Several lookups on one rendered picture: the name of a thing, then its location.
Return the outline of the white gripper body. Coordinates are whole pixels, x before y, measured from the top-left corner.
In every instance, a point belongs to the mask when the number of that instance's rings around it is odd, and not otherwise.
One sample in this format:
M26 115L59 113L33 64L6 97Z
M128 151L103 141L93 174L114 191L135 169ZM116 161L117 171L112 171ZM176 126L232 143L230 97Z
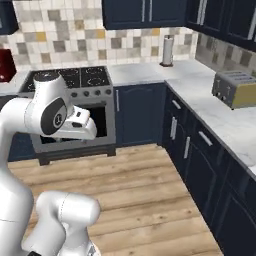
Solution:
M55 133L56 138L71 138L94 140L97 135L97 128L92 118L85 123L66 120L62 127Z

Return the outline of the navy base cupboard run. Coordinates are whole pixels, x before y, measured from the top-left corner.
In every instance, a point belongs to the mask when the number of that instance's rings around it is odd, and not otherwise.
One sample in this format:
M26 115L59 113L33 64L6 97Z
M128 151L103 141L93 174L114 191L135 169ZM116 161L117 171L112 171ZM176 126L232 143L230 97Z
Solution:
M256 256L256 180L171 89L162 145L224 256Z

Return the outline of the steel stove with oven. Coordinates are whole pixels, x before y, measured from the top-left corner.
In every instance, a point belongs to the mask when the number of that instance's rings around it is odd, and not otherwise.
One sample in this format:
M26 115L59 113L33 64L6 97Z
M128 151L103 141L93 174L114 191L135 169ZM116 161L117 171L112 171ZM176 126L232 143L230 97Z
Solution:
M94 154L116 155L114 97L111 78L105 66L52 69L61 75L72 102L90 111L97 127L94 140L56 139L32 135L36 158L41 165L51 160Z

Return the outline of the paper towel roll on holder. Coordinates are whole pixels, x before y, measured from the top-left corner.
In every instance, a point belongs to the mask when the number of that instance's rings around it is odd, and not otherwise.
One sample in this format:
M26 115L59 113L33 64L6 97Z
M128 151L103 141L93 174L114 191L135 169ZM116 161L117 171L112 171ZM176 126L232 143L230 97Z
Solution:
M164 43L163 43L162 62L160 63L160 65L163 67L173 66L173 44L174 44L174 37L170 35L166 35L164 37Z

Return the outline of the dark red appliance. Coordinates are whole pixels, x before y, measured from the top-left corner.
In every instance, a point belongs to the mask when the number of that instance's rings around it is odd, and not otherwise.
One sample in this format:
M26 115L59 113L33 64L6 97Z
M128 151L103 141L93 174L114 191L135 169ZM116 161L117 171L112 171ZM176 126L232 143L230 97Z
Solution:
M16 73L11 51L0 49L0 82L10 82Z

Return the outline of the navy wall cupboard run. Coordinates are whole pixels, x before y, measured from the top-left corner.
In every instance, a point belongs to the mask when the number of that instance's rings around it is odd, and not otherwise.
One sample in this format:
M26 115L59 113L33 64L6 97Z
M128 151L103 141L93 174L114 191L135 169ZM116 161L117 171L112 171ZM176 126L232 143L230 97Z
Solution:
M186 26L256 53L256 0L188 0Z

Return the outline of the silver and yellow toaster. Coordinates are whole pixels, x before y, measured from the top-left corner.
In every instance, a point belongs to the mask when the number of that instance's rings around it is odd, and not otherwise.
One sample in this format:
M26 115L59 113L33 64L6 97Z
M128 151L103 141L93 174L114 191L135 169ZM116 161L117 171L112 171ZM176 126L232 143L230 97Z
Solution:
M256 107L256 78L243 71L217 72L212 95L232 110Z

